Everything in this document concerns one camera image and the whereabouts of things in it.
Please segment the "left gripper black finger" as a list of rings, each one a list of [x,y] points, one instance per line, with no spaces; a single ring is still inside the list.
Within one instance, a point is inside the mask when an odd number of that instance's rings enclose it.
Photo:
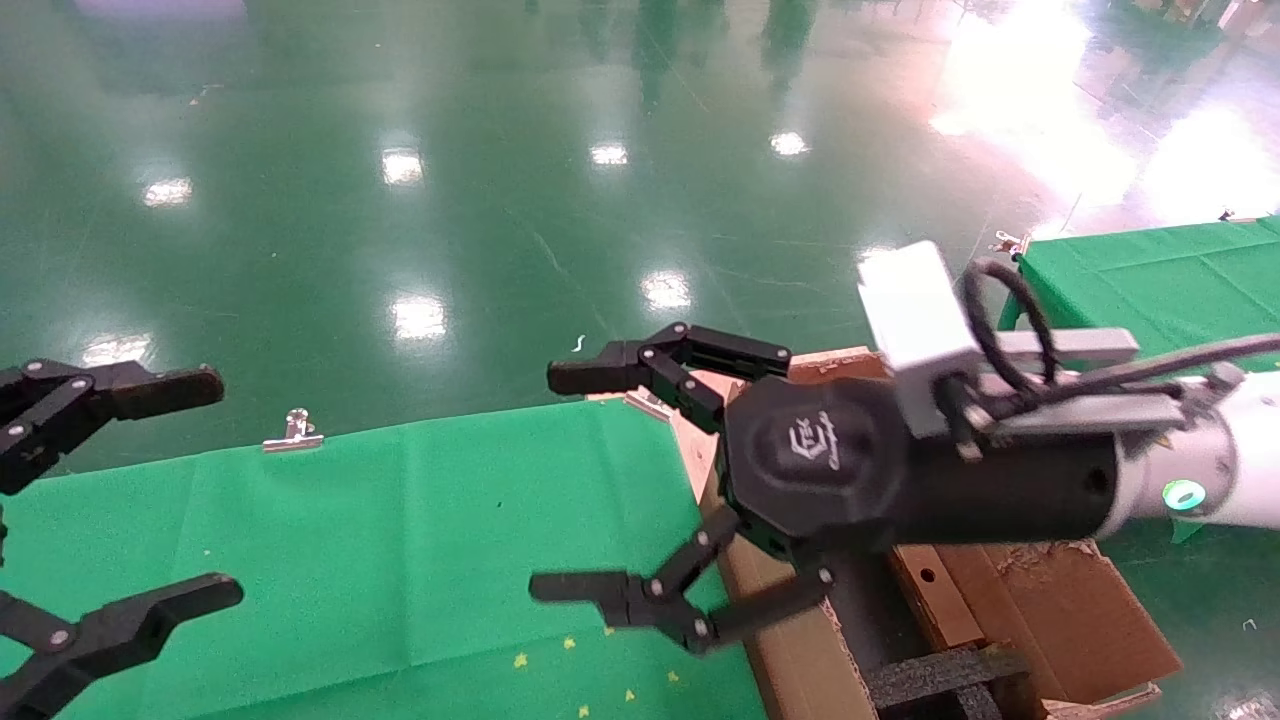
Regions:
[[[70,623],[8,592],[1,633],[29,657],[1,683],[5,719],[52,719],[91,684],[152,662],[183,623],[237,606],[242,584],[209,573],[114,601]]]
[[[137,361],[72,366],[38,357],[1,372],[1,492],[23,492],[110,421],[136,421],[220,402],[207,365],[152,373]]]

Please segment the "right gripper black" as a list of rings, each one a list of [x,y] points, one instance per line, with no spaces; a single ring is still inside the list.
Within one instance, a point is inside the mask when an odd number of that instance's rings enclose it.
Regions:
[[[1117,492],[1111,436],[983,445],[966,460],[947,436],[913,436],[888,380],[795,384],[778,378],[791,359],[785,346],[675,323],[645,340],[611,341],[590,360],[549,363],[556,395],[645,388],[698,429],[719,433],[728,506],[708,515],[652,577],[535,573],[530,597],[590,603],[611,628],[650,628],[701,656],[817,607],[835,585],[828,568],[814,566],[719,609],[696,607],[687,591],[740,530],[790,562],[828,551],[1083,541],[1102,532]],[[691,370],[749,382],[777,377],[726,406]]]

